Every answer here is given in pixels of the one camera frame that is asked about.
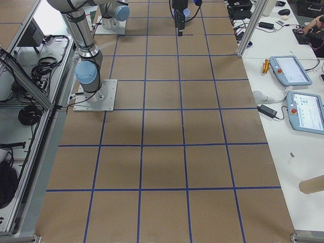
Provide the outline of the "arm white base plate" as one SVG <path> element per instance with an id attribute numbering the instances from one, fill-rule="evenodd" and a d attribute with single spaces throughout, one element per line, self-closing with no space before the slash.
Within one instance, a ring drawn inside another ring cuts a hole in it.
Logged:
<path id="1" fill-rule="evenodd" d="M 126 22 L 126 20 L 118 21 L 113 18 L 103 18 L 96 28 L 95 35 L 124 35 L 126 30 Z"/>
<path id="2" fill-rule="evenodd" d="M 101 88 L 97 93 L 91 96 L 90 93 L 84 93 L 81 85 L 78 92 L 82 94 L 76 97 L 76 105 L 73 106 L 75 112 L 94 112 L 94 111 L 114 111 L 114 103 L 117 90 L 116 79 L 104 79 L 101 81 Z"/>

